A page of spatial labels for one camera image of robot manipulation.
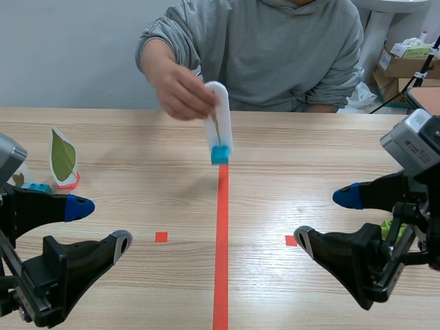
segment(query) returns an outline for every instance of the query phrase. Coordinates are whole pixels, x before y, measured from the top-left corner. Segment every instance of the green leaf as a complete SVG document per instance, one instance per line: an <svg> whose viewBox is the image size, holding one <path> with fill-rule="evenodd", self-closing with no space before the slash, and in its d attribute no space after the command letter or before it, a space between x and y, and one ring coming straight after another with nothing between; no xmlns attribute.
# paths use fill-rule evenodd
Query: green leaf
<svg viewBox="0 0 440 330"><path fill-rule="evenodd" d="M74 173L76 152L74 146L64 141L54 129L52 129L52 169L58 181L65 181Z"/></svg>
<svg viewBox="0 0 440 330"><path fill-rule="evenodd" d="M14 180L15 186L20 188L25 183L25 176L23 173L13 174L12 180Z"/></svg>

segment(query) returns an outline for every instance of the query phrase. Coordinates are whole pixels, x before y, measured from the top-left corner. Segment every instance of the white wall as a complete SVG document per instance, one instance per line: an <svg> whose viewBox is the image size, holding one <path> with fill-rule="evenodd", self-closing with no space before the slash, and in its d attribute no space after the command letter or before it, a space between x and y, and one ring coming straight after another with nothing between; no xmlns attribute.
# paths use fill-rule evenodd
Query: white wall
<svg viewBox="0 0 440 330"><path fill-rule="evenodd" d="M142 30L178 0L0 0L0 106L157 109Z"/></svg>
<svg viewBox="0 0 440 330"><path fill-rule="evenodd" d="M395 44L411 37L418 37L423 30L429 32L427 42L433 43L440 36L440 0L430 0L427 8L414 14L398 14L388 33L388 43Z"/></svg>

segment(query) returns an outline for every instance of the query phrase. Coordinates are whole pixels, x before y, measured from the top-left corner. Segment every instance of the white card stand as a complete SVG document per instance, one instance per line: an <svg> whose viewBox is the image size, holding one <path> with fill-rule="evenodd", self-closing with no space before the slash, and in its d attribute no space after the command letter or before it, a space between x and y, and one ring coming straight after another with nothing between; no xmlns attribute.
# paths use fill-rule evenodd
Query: white card stand
<svg viewBox="0 0 440 330"><path fill-rule="evenodd" d="M229 149L229 156L234 151L234 143L232 140L232 125L228 90L217 81L208 82L205 84L205 86L209 90L213 91L219 99L219 104L215 107L215 117L217 119L219 134L217 134L217 128L212 116L209 116L204 120L206 133L208 134L210 152L212 153L215 147L227 147Z"/></svg>

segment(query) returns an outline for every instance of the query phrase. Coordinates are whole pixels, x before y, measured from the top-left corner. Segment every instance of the hand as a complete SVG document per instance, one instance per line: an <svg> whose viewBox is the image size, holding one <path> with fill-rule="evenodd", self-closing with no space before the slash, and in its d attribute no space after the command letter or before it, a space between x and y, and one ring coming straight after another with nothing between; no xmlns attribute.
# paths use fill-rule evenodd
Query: hand
<svg viewBox="0 0 440 330"><path fill-rule="evenodd" d="M157 97L170 117L204 119L215 112L217 97L189 69L173 65L157 84Z"/></svg>

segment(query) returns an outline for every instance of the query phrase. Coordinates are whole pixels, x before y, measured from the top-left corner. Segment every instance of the black tripod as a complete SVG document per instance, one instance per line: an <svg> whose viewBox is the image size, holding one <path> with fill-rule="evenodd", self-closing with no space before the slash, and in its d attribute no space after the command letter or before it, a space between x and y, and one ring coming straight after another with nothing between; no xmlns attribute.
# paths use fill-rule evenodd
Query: black tripod
<svg viewBox="0 0 440 330"><path fill-rule="evenodd" d="M428 75L428 71L432 70L430 65L431 65L431 62L432 62L432 60L434 58L434 55L439 51L439 46L440 46L440 36L437 39L437 42L435 43L434 47L430 50L429 56L426 59L425 64L423 64L423 67L421 68L420 72L416 72L414 74L414 76L411 78L411 80L408 82L408 84L406 84L406 86L396 96L394 96L390 100L386 101L380 107L374 109L372 112L370 112L370 114L372 115L372 114L376 113L377 111L379 111L380 109L382 109L383 107L385 107L386 105L388 105L389 103L394 101L399 96L404 95L406 93L406 91L408 90L408 88L413 83L414 79L415 79L415 82L414 82L414 86L413 87L420 87L423 84L424 79Z"/></svg>

